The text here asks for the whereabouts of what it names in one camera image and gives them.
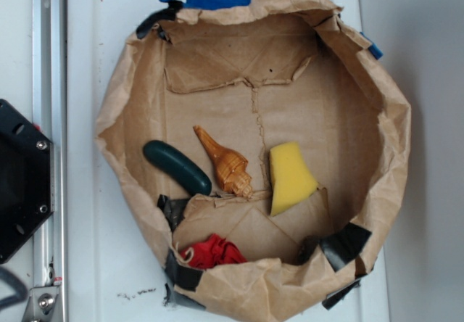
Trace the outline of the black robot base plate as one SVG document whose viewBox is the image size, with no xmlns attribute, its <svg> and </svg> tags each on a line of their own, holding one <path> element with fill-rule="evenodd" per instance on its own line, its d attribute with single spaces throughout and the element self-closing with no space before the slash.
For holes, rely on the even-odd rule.
<svg viewBox="0 0 464 322">
<path fill-rule="evenodd" d="M 52 143 L 1 100 L 1 263 L 7 263 L 52 214 Z"/>
</svg>

